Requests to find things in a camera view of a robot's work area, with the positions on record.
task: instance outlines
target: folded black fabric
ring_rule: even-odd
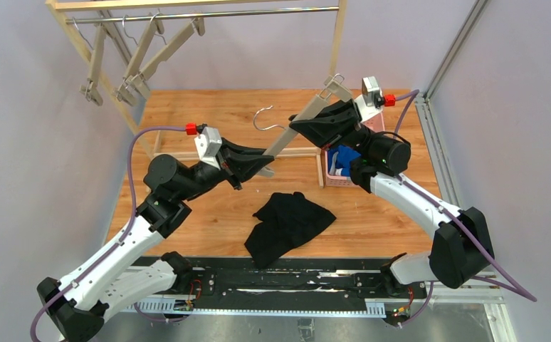
[[[262,222],[254,227],[244,246],[259,269],[311,241],[336,219],[300,192],[273,193],[253,216]]]

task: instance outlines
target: pink basket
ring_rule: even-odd
[[[370,120],[366,121],[364,123],[366,127],[369,129],[375,131],[375,132],[382,132],[384,130],[384,116],[382,115],[382,112],[380,112],[378,115],[374,116]],[[349,177],[345,176],[332,176],[328,174],[328,153],[324,152],[325,154],[325,172],[324,175],[326,175],[326,182],[325,186],[327,187],[356,187],[357,185],[353,184],[351,182],[351,179]]]

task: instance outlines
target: wall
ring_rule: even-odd
[[[43,1],[1,0],[0,19],[0,341],[28,341],[37,283],[103,242],[131,134],[106,94],[98,108],[78,93],[86,64]],[[44,318],[39,336],[58,332]]]
[[[173,14],[335,4],[336,0],[302,0],[161,10]],[[386,88],[426,87],[472,4],[473,0],[349,0],[337,71],[355,88],[361,77],[370,75]],[[127,10],[113,15],[149,11],[157,12]],[[156,89],[320,88],[330,67],[335,17],[335,12],[326,12],[206,19],[206,34],[191,37],[160,66],[151,85]],[[167,39],[185,23],[165,21]],[[139,40],[146,25],[127,23],[127,32]],[[133,40],[127,42],[134,51]],[[147,56],[163,45],[156,37]]]
[[[521,342],[551,338],[551,1],[490,1],[433,99],[466,206],[539,298],[505,294]]]

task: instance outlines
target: floor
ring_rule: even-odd
[[[405,90],[389,93],[402,94]],[[261,113],[260,126],[285,123],[296,114],[317,90],[158,90],[148,100],[141,126],[208,123],[233,143],[249,147],[268,147],[280,134],[275,128],[257,131],[252,126],[254,113]],[[387,108],[384,124],[394,129],[404,103]],[[400,134],[411,142],[412,157],[405,174],[428,191],[439,195],[433,168],[426,149],[418,116],[411,107]],[[154,141],[156,133],[147,134]],[[195,151],[192,137],[165,132],[162,152]],[[312,146],[301,136],[289,147]],[[137,203],[146,195],[142,179],[149,159],[137,146],[133,156],[133,178]],[[187,256],[247,256],[243,243],[258,223],[252,214],[261,208],[273,192],[300,191],[309,200],[329,209],[336,221],[320,236],[286,254],[289,257],[392,257],[402,252],[430,250],[427,235],[408,217],[388,202],[360,188],[318,187],[318,172],[313,157],[277,159],[270,164],[273,178],[254,177],[235,191],[221,183],[188,205],[192,213],[166,241],[147,255],[178,251]],[[127,180],[123,182],[119,202],[108,238],[126,224],[131,205]]]

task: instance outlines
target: metal rail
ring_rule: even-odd
[[[338,11],[338,6],[330,7],[294,7],[286,9],[258,9],[251,11],[227,11],[227,12],[209,12],[209,13],[190,13],[190,14],[160,14],[159,16],[126,16],[120,18],[89,18],[76,19],[77,25],[81,24],[101,24],[101,23],[120,23],[123,21],[150,21],[170,20],[170,19],[195,19],[195,18],[218,18],[224,16],[257,16],[262,14],[289,14],[289,13],[315,13]],[[66,20],[68,25],[74,24],[74,20]]]

